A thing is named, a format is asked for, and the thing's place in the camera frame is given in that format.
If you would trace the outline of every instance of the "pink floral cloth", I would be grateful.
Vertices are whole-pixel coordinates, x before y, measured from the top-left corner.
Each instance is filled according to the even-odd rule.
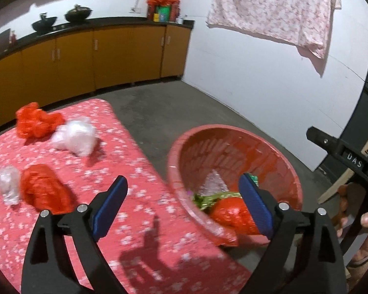
[[[124,175],[128,196],[98,246],[126,290],[137,294],[237,294],[249,272],[197,231],[110,105],[92,99],[60,112],[68,120],[91,118],[100,141],[90,157],[55,150],[49,140],[25,145],[11,129],[0,136],[0,167],[13,165],[21,171],[46,163],[71,187],[79,203],[89,203],[117,175]],[[0,195],[0,269],[19,290],[37,217],[34,208],[24,202],[5,206]],[[66,242],[80,283],[90,287],[72,239]]]
[[[324,58],[335,8],[341,0],[213,0],[207,23],[284,40]]]

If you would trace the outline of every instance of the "black countertop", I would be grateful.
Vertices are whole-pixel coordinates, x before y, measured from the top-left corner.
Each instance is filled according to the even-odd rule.
[[[175,25],[192,29],[195,21],[184,20],[183,24],[169,23],[169,22],[153,22],[147,20],[145,17],[99,17],[96,19],[88,19],[81,24],[76,23],[64,23],[52,27],[52,30],[44,34],[34,32],[26,35],[16,41],[15,46],[9,48],[7,51],[0,54],[0,60],[14,52],[18,52],[21,49],[28,47],[36,42],[48,40],[54,38],[56,35],[63,33],[86,30],[91,28],[100,28],[104,26],[112,25],[153,25],[153,26],[167,26]]]

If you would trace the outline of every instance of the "white plastic bag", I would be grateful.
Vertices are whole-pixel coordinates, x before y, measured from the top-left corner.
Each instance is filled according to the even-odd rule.
[[[225,191],[229,191],[228,186],[222,180],[219,173],[213,169],[213,171],[208,174],[203,186],[199,188],[198,194],[200,196],[212,196],[218,192]]]
[[[51,143],[54,148],[68,149],[79,157],[89,156],[97,143],[96,131],[87,117],[70,120],[57,128]]]
[[[54,148],[59,150],[67,150],[65,134],[67,131],[67,125],[60,125],[56,128],[55,133],[52,135],[51,143]]]
[[[6,205],[19,203],[20,173],[17,168],[7,166],[0,168],[0,193]]]

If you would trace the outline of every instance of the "red container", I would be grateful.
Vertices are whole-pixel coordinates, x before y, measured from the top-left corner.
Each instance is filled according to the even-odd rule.
[[[149,4],[147,8],[147,20],[153,21],[155,13],[155,4]]]
[[[176,22],[176,17],[179,16],[179,4],[173,3],[170,7],[169,22]]]
[[[197,192],[212,170],[220,174],[230,191],[238,191],[238,178],[250,172],[258,176],[259,187],[270,191],[278,202],[287,202],[301,210],[299,178],[273,145],[232,126],[211,124],[191,129],[169,151],[168,184],[188,216],[215,245],[262,246],[269,240],[263,235],[236,233],[211,220],[195,206],[188,191]]]

